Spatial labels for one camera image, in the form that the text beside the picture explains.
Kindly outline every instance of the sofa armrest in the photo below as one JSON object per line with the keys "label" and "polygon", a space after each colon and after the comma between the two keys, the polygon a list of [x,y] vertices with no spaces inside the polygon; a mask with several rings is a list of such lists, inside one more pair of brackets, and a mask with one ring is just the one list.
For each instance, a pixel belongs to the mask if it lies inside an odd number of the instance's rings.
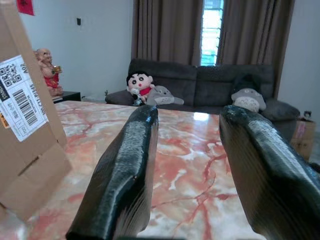
{"label": "sofa armrest", "polygon": [[105,97],[105,102],[107,104],[131,106],[134,104],[134,98],[127,90],[123,90],[108,94]]}
{"label": "sofa armrest", "polygon": [[269,98],[265,104],[266,109],[261,112],[261,115],[273,122],[296,120],[300,115],[295,107],[274,98]]}

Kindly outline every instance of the red clothing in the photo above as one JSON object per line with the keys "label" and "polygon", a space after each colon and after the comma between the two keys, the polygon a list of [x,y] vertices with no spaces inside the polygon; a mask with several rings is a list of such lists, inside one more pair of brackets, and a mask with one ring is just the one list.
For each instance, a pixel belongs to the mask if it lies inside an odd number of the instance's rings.
{"label": "red clothing", "polygon": [[150,91],[151,91],[151,87],[148,86],[147,88],[140,90],[140,95],[141,96],[147,95]]}
{"label": "red clothing", "polygon": [[56,73],[52,78],[44,76],[45,84],[56,89],[59,85],[59,74]]}

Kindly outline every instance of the window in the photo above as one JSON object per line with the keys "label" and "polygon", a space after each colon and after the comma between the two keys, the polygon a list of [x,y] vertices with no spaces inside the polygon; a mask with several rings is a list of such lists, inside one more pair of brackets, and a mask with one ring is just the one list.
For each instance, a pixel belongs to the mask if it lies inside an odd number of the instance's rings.
{"label": "window", "polygon": [[201,35],[202,66],[214,66],[217,62],[223,10],[224,0],[204,0]]}

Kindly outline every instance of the gray plush toy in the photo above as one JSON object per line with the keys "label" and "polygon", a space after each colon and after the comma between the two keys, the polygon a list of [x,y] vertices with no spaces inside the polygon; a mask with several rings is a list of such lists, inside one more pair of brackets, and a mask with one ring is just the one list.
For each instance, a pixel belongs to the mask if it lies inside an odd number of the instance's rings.
{"label": "gray plush toy", "polygon": [[164,86],[155,86],[151,89],[147,98],[148,105],[163,105],[163,104],[180,104],[184,101],[181,98],[172,96],[171,92]]}
{"label": "gray plush toy", "polygon": [[266,103],[260,93],[252,88],[243,88],[231,95],[233,105],[258,113],[266,109]]}

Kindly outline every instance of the dark gray sofa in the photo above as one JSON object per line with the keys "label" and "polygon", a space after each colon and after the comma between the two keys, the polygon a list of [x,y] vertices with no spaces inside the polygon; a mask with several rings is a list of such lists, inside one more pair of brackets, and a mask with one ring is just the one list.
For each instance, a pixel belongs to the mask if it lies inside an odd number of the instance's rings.
{"label": "dark gray sofa", "polygon": [[[291,140],[295,131],[299,110],[287,103],[272,98],[274,93],[274,70],[270,65],[218,65],[191,66],[172,62],[157,62],[133,59],[129,73],[144,71],[151,75],[154,85],[166,87],[175,97],[184,100],[184,105],[160,105],[159,109],[219,114],[224,106],[232,103],[231,90],[234,79],[241,74],[253,74],[261,78],[261,93],[266,100],[266,109],[261,112],[272,121],[285,139]],[[108,104],[131,106],[134,99],[126,91],[108,94]]]}

